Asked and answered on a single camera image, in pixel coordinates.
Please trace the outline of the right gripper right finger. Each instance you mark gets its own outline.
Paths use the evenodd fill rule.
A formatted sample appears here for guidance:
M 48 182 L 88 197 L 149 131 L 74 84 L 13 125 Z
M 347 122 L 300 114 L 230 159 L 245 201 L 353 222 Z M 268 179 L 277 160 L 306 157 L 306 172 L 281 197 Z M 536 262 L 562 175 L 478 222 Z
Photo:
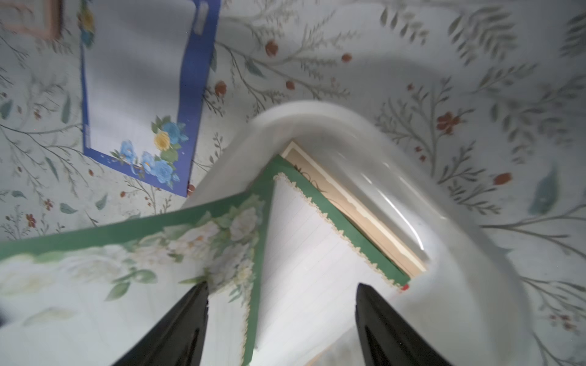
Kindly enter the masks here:
M 370 285 L 358 285 L 355 318 L 363 358 L 367 365 L 449 364 Z

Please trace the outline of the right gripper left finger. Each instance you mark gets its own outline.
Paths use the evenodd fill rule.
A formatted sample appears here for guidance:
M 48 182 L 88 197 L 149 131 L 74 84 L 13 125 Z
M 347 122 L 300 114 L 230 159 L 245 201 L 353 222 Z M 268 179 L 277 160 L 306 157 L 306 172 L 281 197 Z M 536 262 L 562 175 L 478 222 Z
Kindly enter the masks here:
M 199 365 L 208 324 L 207 282 L 190 289 L 114 366 Z

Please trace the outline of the white plastic storage box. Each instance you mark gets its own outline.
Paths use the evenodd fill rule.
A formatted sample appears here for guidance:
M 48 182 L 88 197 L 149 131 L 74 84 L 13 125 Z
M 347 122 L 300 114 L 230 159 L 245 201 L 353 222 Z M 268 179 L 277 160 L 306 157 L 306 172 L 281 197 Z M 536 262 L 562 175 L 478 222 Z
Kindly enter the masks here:
M 255 117 L 186 201 L 236 195 L 294 139 L 366 206 L 401 214 L 430 259 L 394 308 L 454 365 L 527 365 L 530 305 L 513 265 L 474 220 L 359 114 L 326 102 L 289 102 Z

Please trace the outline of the green floral stationery paper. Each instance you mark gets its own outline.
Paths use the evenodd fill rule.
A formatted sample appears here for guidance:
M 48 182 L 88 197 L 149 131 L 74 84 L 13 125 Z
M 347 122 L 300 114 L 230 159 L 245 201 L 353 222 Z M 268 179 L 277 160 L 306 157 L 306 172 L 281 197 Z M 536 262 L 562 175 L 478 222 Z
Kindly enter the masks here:
M 112 365 L 206 282 L 202 364 L 250 364 L 273 194 L 4 242 L 1 363 Z

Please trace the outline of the beige stationery paper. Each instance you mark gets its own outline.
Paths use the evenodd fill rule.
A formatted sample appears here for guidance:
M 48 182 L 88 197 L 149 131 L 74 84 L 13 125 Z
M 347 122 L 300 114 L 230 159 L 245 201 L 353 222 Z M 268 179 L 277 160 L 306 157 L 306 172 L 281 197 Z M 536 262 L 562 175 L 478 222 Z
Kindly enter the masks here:
M 427 271 L 424 260 L 408 247 L 406 236 L 390 228 L 294 141 L 281 157 L 291 163 L 322 195 L 409 278 Z

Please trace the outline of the floral table mat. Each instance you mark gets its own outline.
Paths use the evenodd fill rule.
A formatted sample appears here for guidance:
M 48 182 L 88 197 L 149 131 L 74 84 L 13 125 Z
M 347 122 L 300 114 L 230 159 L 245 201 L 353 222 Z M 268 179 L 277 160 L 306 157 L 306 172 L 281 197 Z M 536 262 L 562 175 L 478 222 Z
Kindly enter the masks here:
M 170 214 L 257 116 L 368 120 L 502 251 L 527 365 L 585 363 L 583 1 L 219 1 L 186 196 L 83 152 L 80 4 L 60 35 L 1 28 L 1 245 Z

